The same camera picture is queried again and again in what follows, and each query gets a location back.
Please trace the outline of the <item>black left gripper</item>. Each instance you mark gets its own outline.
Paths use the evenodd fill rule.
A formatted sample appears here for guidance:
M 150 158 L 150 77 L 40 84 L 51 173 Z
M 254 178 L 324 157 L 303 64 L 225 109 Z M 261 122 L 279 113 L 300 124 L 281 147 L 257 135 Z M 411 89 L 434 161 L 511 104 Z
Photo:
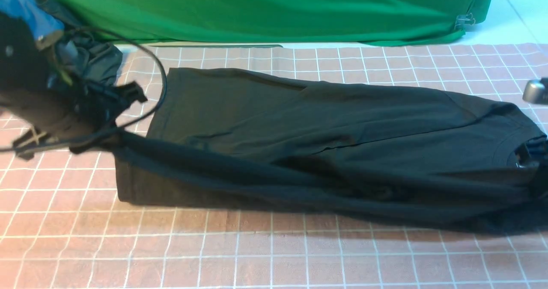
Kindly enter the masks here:
M 31 160 L 38 152 L 68 148 L 82 154 L 115 143 L 116 119 L 133 103 L 146 101 L 135 81 L 121 86 L 51 81 L 43 87 L 15 89 L 12 112 L 31 127 L 12 148 L 18 158 Z

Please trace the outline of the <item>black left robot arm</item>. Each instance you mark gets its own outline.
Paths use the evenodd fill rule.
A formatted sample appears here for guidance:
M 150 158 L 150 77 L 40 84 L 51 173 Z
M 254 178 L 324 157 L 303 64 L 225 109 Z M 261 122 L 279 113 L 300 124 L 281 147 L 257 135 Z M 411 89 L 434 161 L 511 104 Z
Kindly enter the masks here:
M 4 147 L 31 160 L 43 151 L 73 154 L 103 150 L 120 142 L 116 119 L 147 97 L 133 81 L 104 86 L 61 67 L 52 51 L 40 50 L 21 18 L 1 15 L 1 108 L 30 128 Z

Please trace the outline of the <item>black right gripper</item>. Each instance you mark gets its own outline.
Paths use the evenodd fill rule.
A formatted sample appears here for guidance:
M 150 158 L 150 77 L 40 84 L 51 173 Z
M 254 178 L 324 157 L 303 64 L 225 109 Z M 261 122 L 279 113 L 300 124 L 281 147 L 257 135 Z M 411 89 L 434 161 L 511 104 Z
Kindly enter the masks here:
M 530 140 L 516 151 L 516 165 L 519 168 L 538 167 L 548 164 L 547 140 Z

